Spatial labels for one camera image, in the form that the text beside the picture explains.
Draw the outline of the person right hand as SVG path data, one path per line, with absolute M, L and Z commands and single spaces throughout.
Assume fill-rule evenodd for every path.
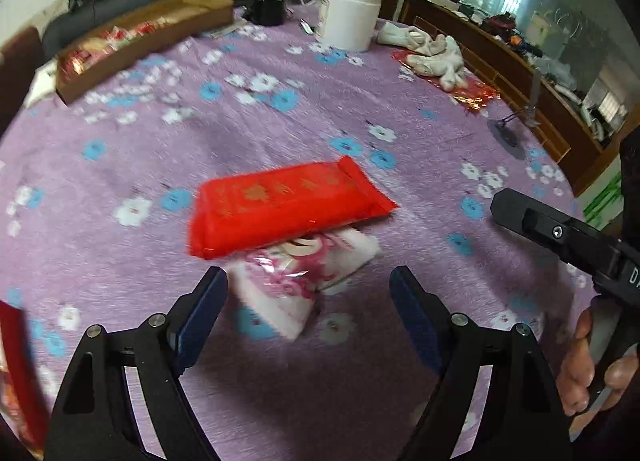
M 568 417 L 579 415 L 586 421 L 592 420 L 596 411 L 587 411 L 589 403 L 588 389 L 594 377 L 594 364 L 588 342 L 592 327 L 589 309 L 585 309 L 577 320 L 574 343 L 565 355 L 561 370 L 556 378 L 564 413 Z M 606 386 L 612 389 L 601 410 L 608 410 L 616 405 L 626 392 L 639 366 L 636 355 L 625 356 L 612 363 L 605 372 Z

